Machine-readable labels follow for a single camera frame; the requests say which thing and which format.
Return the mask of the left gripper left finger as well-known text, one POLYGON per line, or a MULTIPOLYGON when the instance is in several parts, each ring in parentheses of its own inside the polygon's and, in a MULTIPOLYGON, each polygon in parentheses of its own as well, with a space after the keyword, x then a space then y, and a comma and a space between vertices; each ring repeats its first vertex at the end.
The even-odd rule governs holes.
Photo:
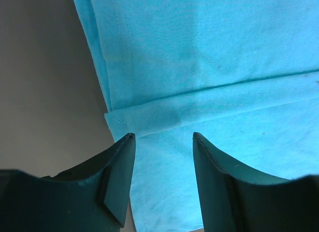
POLYGON ((118 232, 125 225, 136 139, 126 134, 107 150, 54 177, 43 177, 39 232, 118 232))

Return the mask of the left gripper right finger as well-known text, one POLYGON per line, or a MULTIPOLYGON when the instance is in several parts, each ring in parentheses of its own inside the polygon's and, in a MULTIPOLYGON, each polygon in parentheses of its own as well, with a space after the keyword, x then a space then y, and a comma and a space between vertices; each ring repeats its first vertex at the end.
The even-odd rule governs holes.
POLYGON ((319 178, 272 176, 231 157, 200 133, 193 158, 207 232, 316 232, 319 178))

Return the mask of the bright cyan t shirt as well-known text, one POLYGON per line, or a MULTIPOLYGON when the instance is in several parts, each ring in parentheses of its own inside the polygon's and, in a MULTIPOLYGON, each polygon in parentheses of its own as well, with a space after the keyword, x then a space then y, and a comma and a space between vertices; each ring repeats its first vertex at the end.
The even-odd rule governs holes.
POLYGON ((136 136, 137 231, 203 227, 194 132, 274 176, 319 172, 319 0, 74 3, 112 136, 136 136))

